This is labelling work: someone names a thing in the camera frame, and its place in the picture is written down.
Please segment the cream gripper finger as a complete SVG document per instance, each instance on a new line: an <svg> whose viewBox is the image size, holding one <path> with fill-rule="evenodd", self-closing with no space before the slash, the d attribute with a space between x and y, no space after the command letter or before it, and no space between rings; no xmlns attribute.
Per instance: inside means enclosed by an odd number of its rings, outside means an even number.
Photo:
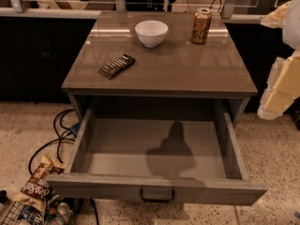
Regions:
<svg viewBox="0 0 300 225"><path fill-rule="evenodd" d="M278 57L271 67L257 114L261 119L276 119L299 97L300 55Z"/></svg>
<svg viewBox="0 0 300 225"><path fill-rule="evenodd" d="M281 28L283 26L283 20L290 2L286 2L274 11L267 14L261 20L261 25L269 28Z"/></svg>

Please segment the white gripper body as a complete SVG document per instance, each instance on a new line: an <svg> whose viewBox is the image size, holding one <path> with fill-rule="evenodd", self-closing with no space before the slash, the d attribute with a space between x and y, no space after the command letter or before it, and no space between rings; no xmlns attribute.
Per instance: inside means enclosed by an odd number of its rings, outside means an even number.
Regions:
<svg viewBox="0 0 300 225"><path fill-rule="evenodd" d="M293 49L300 49L300 0L292 0L286 10L282 26L282 39Z"/></svg>

